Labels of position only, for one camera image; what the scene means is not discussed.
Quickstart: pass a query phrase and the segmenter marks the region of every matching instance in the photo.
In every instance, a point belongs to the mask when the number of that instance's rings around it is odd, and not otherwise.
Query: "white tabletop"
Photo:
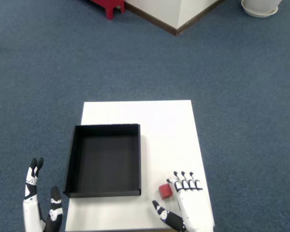
[[[85,102],[82,125],[141,125],[142,195],[71,198],[66,231],[166,229],[151,201],[180,214],[174,196],[162,200],[158,187],[173,171],[192,171],[207,184],[191,101]]]

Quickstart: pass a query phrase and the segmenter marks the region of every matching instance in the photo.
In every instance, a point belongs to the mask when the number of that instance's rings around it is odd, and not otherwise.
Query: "red chair leg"
[[[114,16],[114,13],[113,13],[113,9],[112,8],[106,8],[105,9],[105,13],[106,13],[106,18],[111,20]]]
[[[125,3],[124,3],[124,1],[122,1],[120,3],[120,11],[121,11],[122,14],[125,12]]]

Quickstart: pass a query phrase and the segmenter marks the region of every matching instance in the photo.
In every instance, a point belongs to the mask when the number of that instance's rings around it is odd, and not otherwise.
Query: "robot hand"
[[[173,229],[184,232],[213,232],[214,220],[210,208],[209,199],[201,187],[201,183],[190,172],[187,175],[174,172],[177,179],[167,179],[176,190],[176,198],[183,217],[167,211],[157,201],[153,201],[154,207],[160,219]]]
[[[43,158],[33,159],[28,169],[23,201],[25,231],[27,232],[58,232],[62,222],[62,206],[59,190],[54,186],[51,190],[51,209],[46,223],[42,218],[37,195],[39,170],[43,166]]]

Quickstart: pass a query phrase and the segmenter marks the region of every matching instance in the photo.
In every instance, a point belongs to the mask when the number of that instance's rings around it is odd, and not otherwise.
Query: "white flower pot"
[[[242,0],[246,13],[255,17],[268,17],[278,11],[282,0]]]

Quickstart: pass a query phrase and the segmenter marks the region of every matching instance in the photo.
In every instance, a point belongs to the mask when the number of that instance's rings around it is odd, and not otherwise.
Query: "open box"
[[[141,195],[140,125],[75,126],[63,193],[72,198]]]

